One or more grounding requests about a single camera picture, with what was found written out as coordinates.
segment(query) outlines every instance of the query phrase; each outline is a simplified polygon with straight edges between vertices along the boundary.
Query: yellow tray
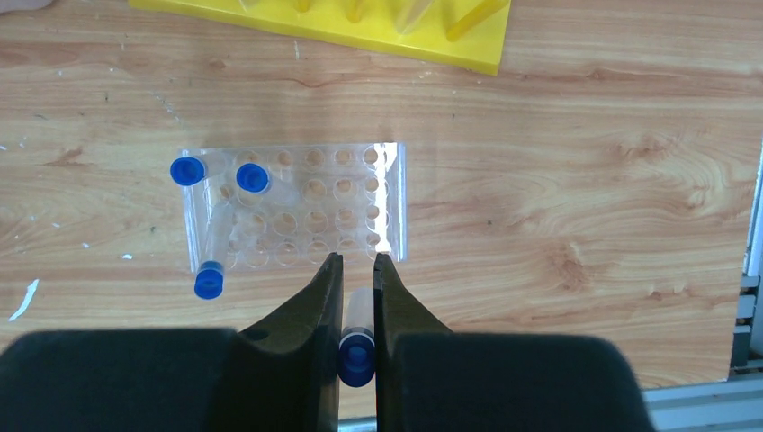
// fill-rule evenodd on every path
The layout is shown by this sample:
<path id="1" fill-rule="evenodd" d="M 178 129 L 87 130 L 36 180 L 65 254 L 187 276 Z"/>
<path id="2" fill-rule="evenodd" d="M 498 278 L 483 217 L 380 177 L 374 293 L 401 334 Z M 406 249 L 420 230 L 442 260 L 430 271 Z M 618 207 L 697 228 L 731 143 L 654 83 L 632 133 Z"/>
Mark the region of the yellow tray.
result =
<path id="1" fill-rule="evenodd" d="M 130 0 L 130 5 L 498 74 L 509 7 L 451 42 L 446 31 L 481 0 L 435 0 L 406 34 L 398 32 L 396 17 L 410 0 L 364 0 L 358 22 L 347 19 L 352 1 L 312 0 L 304 13 L 295 0 Z"/>

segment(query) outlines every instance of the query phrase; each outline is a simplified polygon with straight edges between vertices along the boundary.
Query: wood grain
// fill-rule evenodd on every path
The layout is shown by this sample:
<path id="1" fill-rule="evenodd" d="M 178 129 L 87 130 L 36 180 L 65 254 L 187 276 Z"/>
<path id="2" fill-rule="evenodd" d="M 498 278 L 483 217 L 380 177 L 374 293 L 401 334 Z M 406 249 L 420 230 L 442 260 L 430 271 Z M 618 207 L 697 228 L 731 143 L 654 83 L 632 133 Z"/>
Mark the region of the wood grain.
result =
<path id="1" fill-rule="evenodd" d="M 449 326 L 610 338 L 646 387 L 721 380 L 761 23 L 752 0 L 516 0 L 492 78 L 116 0 L 2 15 L 0 316 L 40 286 L 0 346 L 34 329 L 258 320 L 314 269 L 235 274 L 196 299 L 176 151 L 399 140 L 399 271 Z M 371 283 L 370 263 L 347 273 L 348 290 Z M 373 388 L 342 394 L 343 417 L 373 414 Z"/>

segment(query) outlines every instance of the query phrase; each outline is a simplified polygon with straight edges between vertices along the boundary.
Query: white scrap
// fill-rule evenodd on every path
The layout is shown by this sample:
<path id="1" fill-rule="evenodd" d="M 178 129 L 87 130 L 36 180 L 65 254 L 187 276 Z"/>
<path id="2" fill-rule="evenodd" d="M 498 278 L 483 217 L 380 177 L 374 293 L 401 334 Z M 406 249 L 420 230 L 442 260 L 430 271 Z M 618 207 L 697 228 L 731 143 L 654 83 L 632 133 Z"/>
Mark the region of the white scrap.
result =
<path id="1" fill-rule="evenodd" d="M 37 285 L 40 283 L 40 279 L 33 280 L 29 286 L 26 287 L 26 295 L 24 295 L 24 300 L 22 301 L 22 305 L 19 306 L 19 309 L 11 315 L 11 318 L 8 319 L 8 322 L 11 322 L 13 320 L 16 320 L 17 318 L 21 317 L 24 312 L 26 312 L 26 308 L 29 307 L 29 303 L 31 303 L 31 298 L 34 297 L 34 293 L 37 291 Z"/>

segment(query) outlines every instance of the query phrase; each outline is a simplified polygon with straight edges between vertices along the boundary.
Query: blue cap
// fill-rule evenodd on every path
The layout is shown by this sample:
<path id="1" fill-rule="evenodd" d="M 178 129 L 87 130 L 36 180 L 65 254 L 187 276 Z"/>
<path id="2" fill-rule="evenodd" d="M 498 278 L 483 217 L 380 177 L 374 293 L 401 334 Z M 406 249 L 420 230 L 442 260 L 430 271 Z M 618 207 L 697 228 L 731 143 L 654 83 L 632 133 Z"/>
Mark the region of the blue cap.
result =
<path id="1" fill-rule="evenodd" d="M 339 344 L 339 378 L 350 387 L 363 387 L 376 370 L 376 348 L 373 339 L 354 333 Z"/>
<path id="2" fill-rule="evenodd" d="M 236 182 L 241 189 L 253 194 L 263 192 L 270 183 L 270 177 L 264 168 L 257 164 L 244 164 L 236 173 Z"/>
<path id="3" fill-rule="evenodd" d="M 222 264 L 207 261 L 199 267 L 193 291 L 204 300 L 212 300 L 222 294 Z"/>
<path id="4" fill-rule="evenodd" d="M 169 167 L 169 175 L 181 186 L 193 186 L 206 175 L 206 167 L 196 157 L 179 157 Z"/>

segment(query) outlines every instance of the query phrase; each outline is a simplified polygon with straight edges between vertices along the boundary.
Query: yellow rack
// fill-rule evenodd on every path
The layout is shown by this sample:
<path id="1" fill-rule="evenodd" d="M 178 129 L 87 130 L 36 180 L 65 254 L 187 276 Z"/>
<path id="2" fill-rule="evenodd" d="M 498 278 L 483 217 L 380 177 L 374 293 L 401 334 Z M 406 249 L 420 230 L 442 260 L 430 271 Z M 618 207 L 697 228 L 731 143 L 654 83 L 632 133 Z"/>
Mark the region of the yellow rack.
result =
<path id="1" fill-rule="evenodd" d="M 510 0 L 130 0 L 190 15 L 496 75 Z"/>

